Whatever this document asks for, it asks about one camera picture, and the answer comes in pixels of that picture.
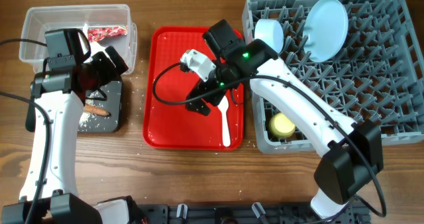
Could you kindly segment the brown carrot piece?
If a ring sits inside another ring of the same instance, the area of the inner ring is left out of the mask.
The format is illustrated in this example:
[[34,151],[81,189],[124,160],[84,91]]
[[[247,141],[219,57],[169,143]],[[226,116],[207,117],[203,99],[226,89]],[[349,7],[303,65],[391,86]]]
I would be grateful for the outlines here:
[[91,113],[91,114],[99,115],[99,116],[103,116],[103,117],[110,116],[110,113],[108,111],[101,109],[99,107],[88,105],[88,104],[85,104],[83,111],[86,112],[86,113]]

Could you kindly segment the white rice pile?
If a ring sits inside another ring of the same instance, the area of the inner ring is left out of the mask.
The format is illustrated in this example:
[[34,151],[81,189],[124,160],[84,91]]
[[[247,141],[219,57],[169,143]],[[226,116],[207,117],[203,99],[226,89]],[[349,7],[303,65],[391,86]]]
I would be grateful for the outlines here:
[[[93,98],[99,97],[99,95],[100,93],[98,91],[91,92],[89,94],[89,99],[86,99],[85,101],[85,105],[90,105],[95,107]],[[82,131],[86,131],[87,128],[89,127],[88,123],[96,118],[97,118],[96,114],[84,111],[79,120],[79,129],[81,129]]]

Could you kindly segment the light blue bowl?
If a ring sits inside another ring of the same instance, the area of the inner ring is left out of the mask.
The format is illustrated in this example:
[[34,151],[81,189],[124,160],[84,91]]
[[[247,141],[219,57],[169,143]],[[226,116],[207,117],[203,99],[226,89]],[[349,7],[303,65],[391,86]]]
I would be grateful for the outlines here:
[[272,19],[259,19],[254,28],[254,39],[262,40],[280,53],[284,46],[284,32],[281,24]]

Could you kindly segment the yellow plastic cup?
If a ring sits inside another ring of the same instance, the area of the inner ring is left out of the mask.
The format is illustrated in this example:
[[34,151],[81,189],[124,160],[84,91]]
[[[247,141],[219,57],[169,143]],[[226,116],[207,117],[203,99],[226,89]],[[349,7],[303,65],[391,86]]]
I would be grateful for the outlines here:
[[276,113],[270,119],[269,131],[279,139],[292,136],[295,129],[296,126],[283,113]]

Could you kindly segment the light blue plate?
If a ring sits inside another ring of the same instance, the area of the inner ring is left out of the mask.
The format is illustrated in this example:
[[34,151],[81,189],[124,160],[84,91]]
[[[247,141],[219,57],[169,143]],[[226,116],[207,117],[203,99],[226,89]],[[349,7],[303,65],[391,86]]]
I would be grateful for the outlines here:
[[339,0],[319,0],[310,10],[303,28],[305,53],[312,62],[325,62],[335,56],[345,43],[348,15]]

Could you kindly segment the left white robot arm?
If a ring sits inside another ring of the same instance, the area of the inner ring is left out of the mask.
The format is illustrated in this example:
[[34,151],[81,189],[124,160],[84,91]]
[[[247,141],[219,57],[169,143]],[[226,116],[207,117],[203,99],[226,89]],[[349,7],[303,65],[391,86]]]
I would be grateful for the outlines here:
[[127,65],[109,46],[91,53],[78,28],[45,34],[48,57],[31,83],[34,142],[19,202],[3,207],[3,223],[131,223],[131,201],[120,197],[90,205],[76,188],[76,140],[86,93],[117,80]]

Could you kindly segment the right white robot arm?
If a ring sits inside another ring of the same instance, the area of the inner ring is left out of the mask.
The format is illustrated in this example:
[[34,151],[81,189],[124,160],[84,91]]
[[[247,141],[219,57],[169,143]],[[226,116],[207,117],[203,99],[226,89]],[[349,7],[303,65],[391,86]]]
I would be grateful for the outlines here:
[[207,104],[217,106],[227,90],[249,82],[252,92],[282,112],[321,157],[314,173],[319,189],[311,200],[320,218],[334,217],[369,182],[380,199],[378,215],[386,216],[376,178],[384,167],[381,130],[374,122],[357,123],[331,107],[297,79],[273,48],[260,39],[245,43],[226,20],[202,37],[214,60],[195,49],[186,50],[180,58],[182,71],[199,76],[186,97],[187,110],[208,115]]

